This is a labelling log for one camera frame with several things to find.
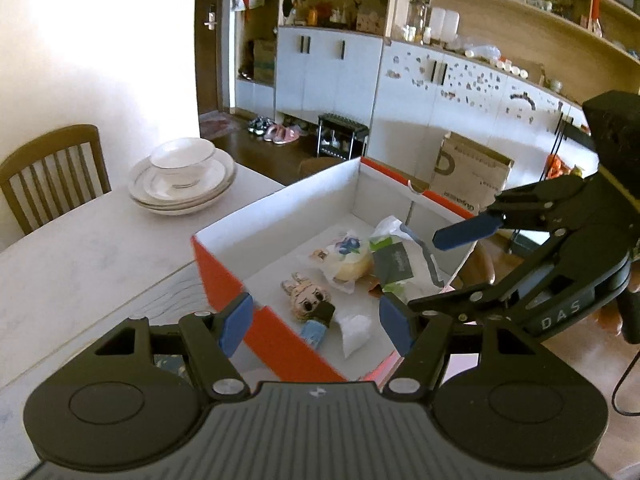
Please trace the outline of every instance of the blue gripper pad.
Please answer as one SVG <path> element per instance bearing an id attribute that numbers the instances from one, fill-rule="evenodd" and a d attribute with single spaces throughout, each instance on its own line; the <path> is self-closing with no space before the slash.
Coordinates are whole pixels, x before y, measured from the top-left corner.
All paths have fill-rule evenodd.
<path id="1" fill-rule="evenodd" d="M 239 294 L 219 314 L 216 322 L 222 323 L 218 345 L 227 357 L 231 357 L 254 320 L 254 298 L 247 292 Z"/>
<path id="2" fill-rule="evenodd" d="M 380 323 L 402 357 L 409 353 L 418 339 L 419 334 L 414 328 L 416 317 L 393 294 L 387 293 L 380 298 Z"/>
<path id="3" fill-rule="evenodd" d="M 441 251 L 449 251 L 494 235 L 503 225 L 502 219 L 480 213 L 469 220 L 438 229 L 433 235 L 433 245 Z"/>

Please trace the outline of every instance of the dining table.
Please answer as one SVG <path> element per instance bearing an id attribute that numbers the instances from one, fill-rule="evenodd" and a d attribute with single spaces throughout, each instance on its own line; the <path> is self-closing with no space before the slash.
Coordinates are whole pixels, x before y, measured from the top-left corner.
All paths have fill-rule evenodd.
<path id="1" fill-rule="evenodd" d="M 238 165 L 215 204 L 185 216 L 158 216 L 117 187 L 0 253 L 0 480 L 38 464 L 22 424 L 34 388 L 127 317 L 170 324 L 207 309 L 191 236 L 282 187 Z M 259 371 L 243 351 L 234 361 Z"/>

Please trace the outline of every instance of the open box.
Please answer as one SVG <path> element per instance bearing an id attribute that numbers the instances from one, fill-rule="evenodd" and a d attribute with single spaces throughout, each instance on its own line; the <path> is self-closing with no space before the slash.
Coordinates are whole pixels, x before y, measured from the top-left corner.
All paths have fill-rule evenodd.
<path id="1" fill-rule="evenodd" d="M 252 295 L 257 306 L 244 342 L 283 381 L 380 382 L 399 357 L 380 325 L 378 300 L 365 288 L 349 295 L 328 287 L 337 309 L 353 305 L 355 313 L 366 313 L 373 321 L 371 338 L 345 358 L 333 322 L 317 351 L 302 341 L 302 324 L 280 282 L 292 272 L 324 280 L 319 270 L 305 267 L 304 257 L 348 229 L 368 237 L 388 216 L 401 219 L 427 244 L 448 285 L 473 245 L 443 252 L 431 239 L 437 229 L 471 214 L 432 192 L 413 191 L 402 176 L 362 158 L 301 180 L 195 234 L 192 242 L 207 300 L 219 311 L 242 291 Z"/>

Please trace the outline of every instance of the brown door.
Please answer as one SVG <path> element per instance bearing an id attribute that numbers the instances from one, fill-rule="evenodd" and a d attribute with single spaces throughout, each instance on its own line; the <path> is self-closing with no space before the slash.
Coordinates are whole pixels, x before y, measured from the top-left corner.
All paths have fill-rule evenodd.
<path id="1" fill-rule="evenodd" d="M 222 72 L 217 59 L 220 53 L 220 31 L 217 25 L 222 0 L 195 0 L 195 57 L 198 113 L 218 110 L 222 104 L 220 84 Z"/>

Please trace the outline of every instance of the white bowl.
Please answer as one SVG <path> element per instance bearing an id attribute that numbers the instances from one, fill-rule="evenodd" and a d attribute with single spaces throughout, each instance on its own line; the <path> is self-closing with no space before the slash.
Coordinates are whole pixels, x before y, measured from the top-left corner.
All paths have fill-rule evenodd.
<path id="1" fill-rule="evenodd" d="M 216 147 L 207 139 L 185 137 L 161 144 L 151 152 L 151 165 L 174 187 L 196 184 L 207 170 L 203 164 L 211 158 Z"/>

